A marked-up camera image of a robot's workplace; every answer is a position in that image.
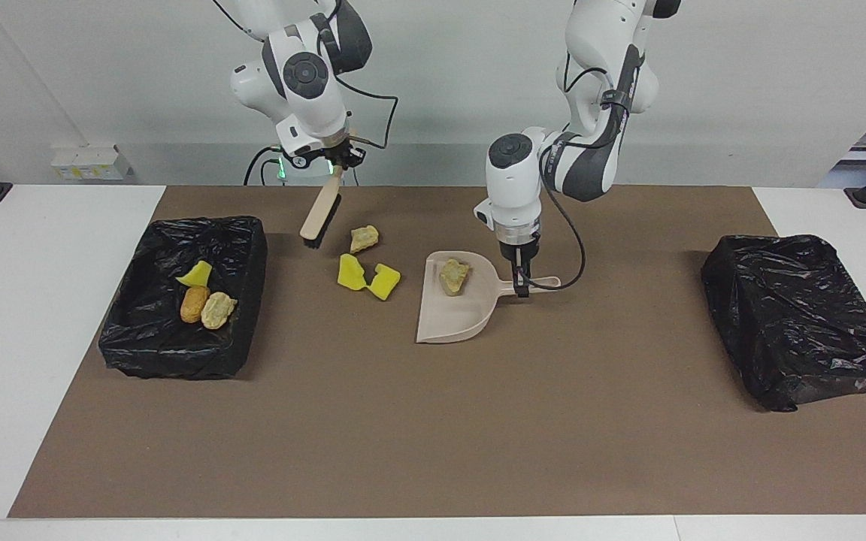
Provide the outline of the small notched yellow sponge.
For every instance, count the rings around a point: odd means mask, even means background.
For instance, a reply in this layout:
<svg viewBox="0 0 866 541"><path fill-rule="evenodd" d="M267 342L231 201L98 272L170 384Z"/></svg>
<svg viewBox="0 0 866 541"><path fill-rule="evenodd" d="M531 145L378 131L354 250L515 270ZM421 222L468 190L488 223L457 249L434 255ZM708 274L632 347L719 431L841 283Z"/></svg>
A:
<svg viewBox="0 0 866 541"><path fill-rule="evenodd" d="M184 275L175 279L185 287L207 287L213 266L207 261L197 261Z"/></svg>

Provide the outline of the beige plastic dustpan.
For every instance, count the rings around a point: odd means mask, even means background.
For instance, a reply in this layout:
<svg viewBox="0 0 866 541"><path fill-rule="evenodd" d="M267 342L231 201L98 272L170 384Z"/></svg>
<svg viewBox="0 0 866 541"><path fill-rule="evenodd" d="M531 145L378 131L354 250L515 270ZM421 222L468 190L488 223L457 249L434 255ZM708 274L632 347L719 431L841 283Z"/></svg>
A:
<svg viewBox="0 0 866 541"><path fill-rule="evenodd" d="M450 297L440 275L447 262L470 267L460 293ZM516 297L514 284L498 276L488 258L471 251L434 251L426 257L416 343L456 343L474 338L485 328L496 302Z"/></svg>

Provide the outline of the beige hand brush black bristles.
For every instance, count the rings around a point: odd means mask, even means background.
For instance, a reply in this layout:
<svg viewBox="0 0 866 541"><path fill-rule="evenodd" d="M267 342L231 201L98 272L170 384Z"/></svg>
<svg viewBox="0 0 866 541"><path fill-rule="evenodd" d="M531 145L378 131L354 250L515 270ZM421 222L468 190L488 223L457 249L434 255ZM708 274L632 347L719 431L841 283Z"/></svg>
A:
<svg viewBox="0 0 866 541"><path fill-rule="evenodd" d="M310 206L310 211L299 230L299 236L304 246L308 249L319 249L322 239L326 235L328 226L339 208L341 202L341 178L344 169L336 167L330 178L319 190L315 201Z"/></svg>

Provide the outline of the brown table mat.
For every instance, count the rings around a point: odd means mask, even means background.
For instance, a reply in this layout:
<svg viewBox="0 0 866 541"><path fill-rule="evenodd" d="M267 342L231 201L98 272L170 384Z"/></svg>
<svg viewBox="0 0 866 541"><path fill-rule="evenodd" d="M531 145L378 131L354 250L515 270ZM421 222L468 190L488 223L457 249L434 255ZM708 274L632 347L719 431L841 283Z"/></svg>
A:
<svg viewBox="0 0 866 541"><path fill-rule="evenodd" d="M348 189L322 249L315 189L171 187L154 219L262 220L267 284L235 379L133 378L86 353L13 518L866 514L866 396L768 413L707 312L725 235L773 235L751 189L618 187L564 205L590 263L506 299L484 332L415 343L423 263L498 257L482 189ZM337 284L354 254L387 301Z"/></svg>

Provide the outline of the orange-brown sponge chunk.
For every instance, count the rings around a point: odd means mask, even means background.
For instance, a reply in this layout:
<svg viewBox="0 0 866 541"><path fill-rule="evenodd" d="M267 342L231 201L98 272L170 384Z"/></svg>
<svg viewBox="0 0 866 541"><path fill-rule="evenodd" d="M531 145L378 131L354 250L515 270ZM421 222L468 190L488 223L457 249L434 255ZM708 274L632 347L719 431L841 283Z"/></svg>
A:
<svg viewBox="0 0 866 541"><path fill-rule="evenodd" d="M180 305L180 319L185 323L201 321L201 315L210 297L210 289L206 286L190 286L183 295Z"/></svg>

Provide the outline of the black bag lined bin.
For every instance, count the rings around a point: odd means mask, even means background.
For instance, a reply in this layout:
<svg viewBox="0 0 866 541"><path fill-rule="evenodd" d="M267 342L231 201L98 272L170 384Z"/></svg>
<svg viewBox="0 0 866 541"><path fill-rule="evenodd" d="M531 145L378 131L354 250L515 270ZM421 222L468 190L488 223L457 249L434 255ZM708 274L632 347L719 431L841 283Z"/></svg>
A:
<svg viewBox="0 0 866 541"><path fill-rule="evenodd" d="M140 378L226 379L247 362L262 305L268 244L254 216L155 220L142 233L98 337L110 369ZM236 301L219 329L183 322L180 277L200 261L207 287Z"/></svg>
<svg viewBox="0 0 866 541"><path fill-rule="evenodd" d="M815 235L724 236L701 268L708 311L762 407L866 394L866 300Z"/></svg>

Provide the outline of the yellow sponge block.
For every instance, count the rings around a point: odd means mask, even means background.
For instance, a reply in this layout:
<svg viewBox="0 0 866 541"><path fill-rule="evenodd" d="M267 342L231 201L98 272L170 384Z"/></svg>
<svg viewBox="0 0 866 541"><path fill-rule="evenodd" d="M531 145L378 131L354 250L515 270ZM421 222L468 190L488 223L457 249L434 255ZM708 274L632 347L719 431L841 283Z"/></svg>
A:
<svg viewBox="0 0 866 541"><path fill-rule="evenodd" d="M341 254L337 284L351 291L361 291L368 287L365 281L365 269L354 255Z"/></svg>

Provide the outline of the green and yellow sponge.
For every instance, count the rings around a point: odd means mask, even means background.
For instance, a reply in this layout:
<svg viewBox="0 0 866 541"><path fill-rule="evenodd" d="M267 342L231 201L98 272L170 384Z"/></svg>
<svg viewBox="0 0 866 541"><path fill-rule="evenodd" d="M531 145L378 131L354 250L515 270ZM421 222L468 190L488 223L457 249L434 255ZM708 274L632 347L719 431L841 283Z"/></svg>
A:
<svg viewBox="0 0 866 541"><path fill-rule="evenodd" d="M392 292L395 291L400 280L401 274L395 268L391 268L385 264L375 264L374 276L370 283L367 284L367 289L375 298L387 301Z"/></svg>

